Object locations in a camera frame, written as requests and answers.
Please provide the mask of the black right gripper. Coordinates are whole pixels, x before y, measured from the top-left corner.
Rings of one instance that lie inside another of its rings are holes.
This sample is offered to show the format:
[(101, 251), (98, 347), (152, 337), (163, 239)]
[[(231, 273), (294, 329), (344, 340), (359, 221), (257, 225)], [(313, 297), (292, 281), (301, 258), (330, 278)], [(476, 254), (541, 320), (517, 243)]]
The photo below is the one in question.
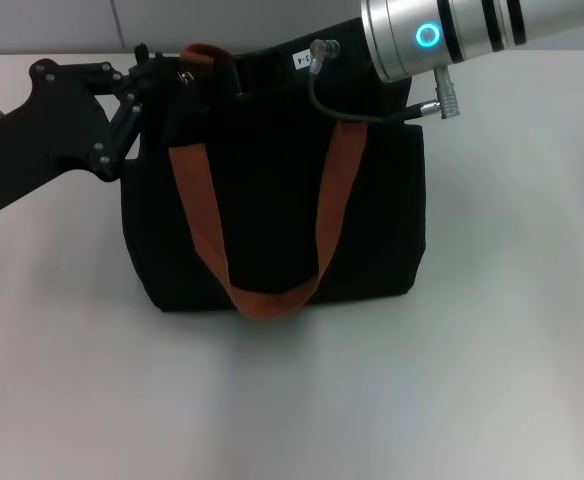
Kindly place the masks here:
[(231, 60), (231, 95), (261, 96), (302, 91), (312, 76), (323, 91), (373, 95), (384, 90), (366, 43), (363, 22), (354, 18), (279, 45)]

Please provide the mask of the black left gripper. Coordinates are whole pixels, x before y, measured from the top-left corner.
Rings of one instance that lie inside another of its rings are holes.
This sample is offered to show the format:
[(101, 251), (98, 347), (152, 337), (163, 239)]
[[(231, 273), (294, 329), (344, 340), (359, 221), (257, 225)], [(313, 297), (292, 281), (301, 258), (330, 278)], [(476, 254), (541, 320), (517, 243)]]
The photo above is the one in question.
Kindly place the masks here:
[[(0, 210), (72, 170), (105, 182), (118, 179), (140, 134), (139, 95), (184, 85), (178, 57), (134, 48), (136, 64), (122, 76), (108, 63), (31, 66), (25, 103), (0, 118)], [(120, 101), (108, 120), (99, 95)]]

